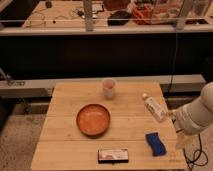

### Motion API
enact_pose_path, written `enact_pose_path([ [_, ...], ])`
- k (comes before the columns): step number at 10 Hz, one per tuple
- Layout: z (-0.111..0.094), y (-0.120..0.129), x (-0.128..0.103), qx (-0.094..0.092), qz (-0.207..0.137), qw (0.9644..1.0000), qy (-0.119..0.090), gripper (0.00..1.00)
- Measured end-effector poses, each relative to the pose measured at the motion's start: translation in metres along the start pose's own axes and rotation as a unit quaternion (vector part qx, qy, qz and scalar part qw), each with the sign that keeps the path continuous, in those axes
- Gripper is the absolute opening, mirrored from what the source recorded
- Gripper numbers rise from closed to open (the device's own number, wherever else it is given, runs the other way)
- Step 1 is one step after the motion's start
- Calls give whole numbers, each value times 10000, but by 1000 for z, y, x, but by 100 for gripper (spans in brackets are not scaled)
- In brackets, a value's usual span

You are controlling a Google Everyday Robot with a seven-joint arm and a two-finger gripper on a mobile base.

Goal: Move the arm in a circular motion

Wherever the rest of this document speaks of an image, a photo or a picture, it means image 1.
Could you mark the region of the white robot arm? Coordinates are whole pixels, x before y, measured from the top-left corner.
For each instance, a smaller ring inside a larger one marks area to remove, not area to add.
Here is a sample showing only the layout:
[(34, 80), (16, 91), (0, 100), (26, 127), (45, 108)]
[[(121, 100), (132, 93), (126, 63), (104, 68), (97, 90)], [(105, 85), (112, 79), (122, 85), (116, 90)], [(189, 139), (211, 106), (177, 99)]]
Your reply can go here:
[(206, 84), (200, 96), (174, 111), (181, 132), (177, 134), (176, 148), (184, 148), (195, 135), (213, 124), (213, 82)]

